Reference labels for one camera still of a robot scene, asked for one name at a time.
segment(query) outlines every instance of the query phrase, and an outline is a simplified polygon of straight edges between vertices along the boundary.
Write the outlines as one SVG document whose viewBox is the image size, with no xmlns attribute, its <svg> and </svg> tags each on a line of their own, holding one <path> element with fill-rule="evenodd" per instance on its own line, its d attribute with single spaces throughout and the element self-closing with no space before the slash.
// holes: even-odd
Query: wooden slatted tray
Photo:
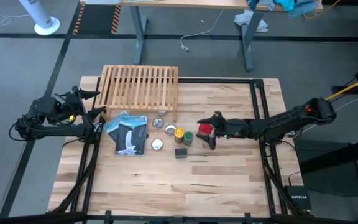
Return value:
<svg viewBox="0 0 358 224">
<path fill-rule="evenodd" d="M 105 65 L 97 106 L 109 109 L 176 111 L 178 67 Z"/>
</svg>

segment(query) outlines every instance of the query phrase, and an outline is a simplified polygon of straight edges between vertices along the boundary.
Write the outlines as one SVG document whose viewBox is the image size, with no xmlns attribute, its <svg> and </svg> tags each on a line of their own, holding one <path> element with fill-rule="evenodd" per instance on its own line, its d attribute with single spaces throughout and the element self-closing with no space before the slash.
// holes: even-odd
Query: black floor mat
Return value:
<svg viewBox="0 0 358 224">
<path fill-rule="evenodd" d="M 82 5 L 73 33 L 75 35 L 115 34 L 120 12 L 121 6 Z"/>
</svg>

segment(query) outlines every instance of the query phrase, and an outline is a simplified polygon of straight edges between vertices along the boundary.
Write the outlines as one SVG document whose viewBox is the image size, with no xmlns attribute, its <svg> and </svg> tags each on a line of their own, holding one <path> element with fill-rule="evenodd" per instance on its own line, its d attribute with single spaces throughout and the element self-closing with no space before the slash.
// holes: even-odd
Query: desk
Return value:
<svg viewBox="0 0 358 224">
<path fill-rule="evenodd" d="M 132 20 L 134 23 L 136 33 L 135 55 L 134 65 L 140 65 L 142 56 L 142 49 L 144 44 L 144 36 L 146 30 L 146 24 L 148 22 L 146 15 L 141 15 L 139 12 L 139 6 L 153 6 L 153 7 L 197 7 L 197 8 L 218 8 L 218 9 L 250 9 L 246 0 L 161 0 L 150 2 L 133 2 L 128 3 L 128 0 L 123 0 L 123 6 L 129 6 Z M 322 11 L 323 5 L 319 1 L 319 6 L 316 11 Z M 283 12 L 283 8 L 276 5 L 274 11 Z M 260 20 L 263 17 L 264 12 L 269 12 L 266 6 L 258 5 L 251 18 L 249 26 L 241 26 L 242 36 L 242 50 L 244 52 L 244 61 L 246 71 L 251 72 L 254 69 L 253 59 L 251 53 L 251 42 L 259 25 Z"/>
<path fill-rule="evenodd" d="M 255 117 L 249 83 L 222 84 L 217 78 L 211 79 L 215 83 L 189 83 L 190 78 L 181 82 L 184 79 L 180 77 L 178 85 L 178 127 L 195 133 L 196 121 L 210 117 L 214 110 L 222 111 L 227 119 Z M 97 80 L 97 77 L 83 77 L 80 88 L 95 90 Z M 245 79 L 221 80 L 241 82 Z M 263 82 L 270 115 L 284 112 L 278 79 L 267 78 Z M 256 98 L 263 117 L 259 91 Z M 91 105 L 92 99 L 85 101 L 87 110 Z M 112 110 L 108 116 L 112 118 L 119 112 Z M 124 216 L 244 217 L 244 213 L 250 213 L 252 217 L 270 218 L 258 141 L 220 138 L 216 150 L 212 151 L 202 140 L 194 138 L 188 147 L 189 154 L 194 156 L 175 159 L 174 149 L 186 146 L 175 143 L 163 130 L 153 129 L 152 121 L 157 113 L 131 111 L 131 114 L 148 116 L 145 156 L 115 156 L 115 143 L 103 132 L 88 214 L 104 215 L 106 210 L 111 210 L 113 215 Z M 163 119 L 165 124 L 170 123 L 172 114 L 168 113 Z M 164 142 L 159 152 L 151 149 L 151 141 L 156 138 Z M 48 209 L 58 206 L 74 186 L 82 145 L 73 142 L 64 147 Z M 296 152 L 291 146 L 281 144 L 277 146 L 277 157 L 285 184 L 290 174 L 300 170 Z M 303 184 L 300 174 L 292 175 L 291 181 L 295 185 Z M 274 185 L 272 188 L 279 212 L 278 193 Z M 83 194 L 82 191 L 79 202 L 84 201 Z"/>
</svg>

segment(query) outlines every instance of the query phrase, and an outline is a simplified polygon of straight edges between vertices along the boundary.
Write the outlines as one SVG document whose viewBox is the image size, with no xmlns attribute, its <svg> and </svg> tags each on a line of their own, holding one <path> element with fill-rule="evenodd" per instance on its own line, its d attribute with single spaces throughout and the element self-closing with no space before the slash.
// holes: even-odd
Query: white cloth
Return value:
<svg viewBox="0 0 358 224">
<path fill-rule="evenodd" d="M 234 22 L 238 24 L 239 26 L 243 24 L 249 25 L 249 22 L 251 21 L 251 17 L 254 14 L 251 10 L 244 10 L 243 14 L 236 15 L 234 18 Z M 256 32 L 267 32 L 269 29 L 267 28 L 267 23 L 261 19 L 260 23 L 258 25 L 258 28 L 256 29 Z"/>
</svg>

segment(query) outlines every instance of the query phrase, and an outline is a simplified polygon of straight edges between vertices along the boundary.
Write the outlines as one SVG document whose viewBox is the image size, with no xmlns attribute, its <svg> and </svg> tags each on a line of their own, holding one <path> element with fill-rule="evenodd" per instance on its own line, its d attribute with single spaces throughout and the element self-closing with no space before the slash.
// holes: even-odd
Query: silver can lid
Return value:
<svg viewBox="0 0 358 224">
<path fill-rule="evenodd" d="M 155 129 L 161 129 L 162 127 L 164 127 L 164 121 L 160 118 L 154 119 L 153 127 Z"/>
<path fill-rule="evenodd" d="M 167 127 L 165 127 L 165 134 L 167 134 L 167 136 L 173 136 L 176 129 L 177 127 L 175 127 L 173 124 L 167 125 Z"/>
<path fill-rule="evenodd" d="M 159 139 L 154 139 L 152 142 L 152 148 L 155 151 L 161 150 L 163 145 L 164 145 L 164 143 Z"/>
</svg>

